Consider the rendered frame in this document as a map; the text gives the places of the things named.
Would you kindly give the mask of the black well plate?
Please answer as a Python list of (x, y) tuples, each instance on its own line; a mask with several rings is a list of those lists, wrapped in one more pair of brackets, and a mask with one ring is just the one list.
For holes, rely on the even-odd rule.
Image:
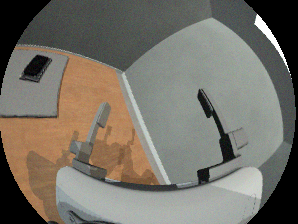
[(31, 61), (31, 63), (27, 65), (27, 68), (24, 69), (24, 75), (29, 75), (29, 76), (39, 75), (41, 68), (44, 67), (44, 64), (47, 63), (47, 61), (48, 61), (47, 56), (36, 55), (35, 57), (33, 57), (33, 60)]

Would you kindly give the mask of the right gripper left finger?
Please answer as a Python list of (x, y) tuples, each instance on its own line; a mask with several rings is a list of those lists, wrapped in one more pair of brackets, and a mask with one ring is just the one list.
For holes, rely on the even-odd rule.
[(110, 109), (112, 108), (110, 108), (108, 101), (101, 103), (100, 107), (97, 109), (96, 116), (94, 116), (93, 123), (90, 125), (85, 143), (82, 143), (82, 141), (73, 140), (71, 148), (69, 148), (69, 152), (72, 152), (74, 155), (76, 155), (76, 157), (74, 157), (72, 160), (73, 168), (86, 173), (86, 175), (93, 176), (96, 177), (96, 179), (101, 179), (104, 181), (106, 169), (90, 165), (89, 157), (92, 155), (94, 140), (96, 140), (98, 127), (105, 128)]

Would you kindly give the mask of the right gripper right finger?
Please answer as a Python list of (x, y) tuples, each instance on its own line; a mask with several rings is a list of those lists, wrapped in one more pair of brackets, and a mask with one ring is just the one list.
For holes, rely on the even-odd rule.
[(223, 119), (220, 108), (218, 108), (216, 101), (214, 101), (208, 89), (198, 89), (197, 97), (200, 100), (206, 117), (209, 119), (210, 116), (213, 116), (214, 121), (216, 121), (218, 132), (220, 132), (221, 136), (220, 147), (223, 157), (223, 161), (220, 164), (198, 169), (198, 184), (202, 184), (220, 179), (220, 177), (227, 175), (227, 173), (242, 168), (242, 157), (239, 155), (238, 149), (245, 147), (249, 143), (249, 139), (247, 139), (245, 129), (243, 128), (233, 132), (229, 131), (229, 127), (227, 127), (226, 121)]

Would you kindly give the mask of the grey flat base plate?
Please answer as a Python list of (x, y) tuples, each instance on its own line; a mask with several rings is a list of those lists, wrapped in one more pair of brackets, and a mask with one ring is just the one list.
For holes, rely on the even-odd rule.
[[(21, 72), (37, 53), (52, 57), (39, 83), (19, 79)], [(0, 117), (57, 117), (61, 77), (68, 57), (35, 49), (13, 49), (1, 85)]]

